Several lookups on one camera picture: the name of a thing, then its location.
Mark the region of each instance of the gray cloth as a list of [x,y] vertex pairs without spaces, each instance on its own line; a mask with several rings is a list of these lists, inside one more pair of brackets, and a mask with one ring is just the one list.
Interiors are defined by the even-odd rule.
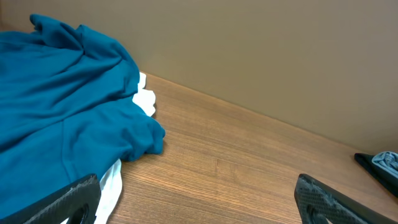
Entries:
[[398,178],[398,154],[395,152],[380,152],[372,159],[372,163],[389,174]]

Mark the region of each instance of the wood grain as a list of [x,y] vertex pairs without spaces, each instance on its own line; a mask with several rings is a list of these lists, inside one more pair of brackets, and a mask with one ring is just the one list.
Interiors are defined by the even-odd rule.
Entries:
[[301,223],[300,173],[398,220],[397,200],[353,160],[359,150],[152,75],[147,83],[164,153],[123,163],[109,223]]

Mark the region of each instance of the folded cloth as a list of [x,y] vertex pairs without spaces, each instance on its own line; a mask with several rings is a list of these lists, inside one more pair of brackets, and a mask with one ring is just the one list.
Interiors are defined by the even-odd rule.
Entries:
[[132,103],[139,70],[117,41],[30,20],[31,34],[0,33],[0,218],[119,158],[161,153],[165,135]]
[[374,156],[356,153],[354,158],[356,162],[368,171],[381,185],[383,185],[394,196],[398,197],[398,179],[384,169],[373,164],[372,159]]
[[384,169],[398,179],[398,154],[394,152],[380,152],[372,159],[374,165]]

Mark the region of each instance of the black cloth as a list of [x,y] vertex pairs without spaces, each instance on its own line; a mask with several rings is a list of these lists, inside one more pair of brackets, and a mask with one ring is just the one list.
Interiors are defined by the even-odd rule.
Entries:
[[395,197],[398,197],[398,179],[389,174],[382,168],[372,163],[372,155],[356,153],[354,155],[358,162],[366,171],[368,171],[380,184],[382,184]]

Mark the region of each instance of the wooden table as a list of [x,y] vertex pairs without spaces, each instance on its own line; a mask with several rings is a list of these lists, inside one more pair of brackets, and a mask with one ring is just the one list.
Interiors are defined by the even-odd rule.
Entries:
[[109,223],[301,223],[300,173],[398,220],[352,147],[152,75],[164,153],[124,162]]

